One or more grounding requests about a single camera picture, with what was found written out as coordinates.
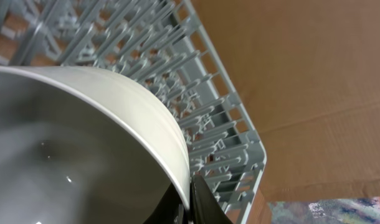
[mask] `cardboard box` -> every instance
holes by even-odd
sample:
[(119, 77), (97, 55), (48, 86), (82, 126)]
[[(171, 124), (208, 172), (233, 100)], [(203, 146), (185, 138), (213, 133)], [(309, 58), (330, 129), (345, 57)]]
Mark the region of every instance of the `cardboard box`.
[(380, 195), (380, 0), (193, 1), (267, 150), (268, 201)]

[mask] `paint-stained surface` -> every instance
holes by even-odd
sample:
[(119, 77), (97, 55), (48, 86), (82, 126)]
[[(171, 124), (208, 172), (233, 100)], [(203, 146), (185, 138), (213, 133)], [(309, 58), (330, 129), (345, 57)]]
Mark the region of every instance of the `paint-stained surface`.
[(274, 202), (272, 224), (380, 224), (380, 197)]

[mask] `dish rack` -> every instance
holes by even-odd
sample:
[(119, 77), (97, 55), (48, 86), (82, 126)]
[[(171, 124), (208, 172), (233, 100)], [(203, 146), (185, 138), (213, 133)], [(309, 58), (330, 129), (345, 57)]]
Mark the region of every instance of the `dish rack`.
[(136, 80), (181, 127), (191, 174), (234, 223), (247, 221), (265, 149), (189, 0), (0, 0), (0, 65), (92, 66)]

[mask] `gray plastic dish rack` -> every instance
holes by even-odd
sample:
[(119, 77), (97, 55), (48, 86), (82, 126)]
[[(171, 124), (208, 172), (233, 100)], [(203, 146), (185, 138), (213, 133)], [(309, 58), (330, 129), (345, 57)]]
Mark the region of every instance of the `gray plastic dish rack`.
[[(10, 14), (26, 29), (6, 26)], [(0, 36), (17, 43), (0, 65), (32, 65), (43, 55), (149, 89), (178, 121), (191, 173), (204, 176), (235, 223), (247, 221), (265, 149), (189, 0), (0, 0)]]

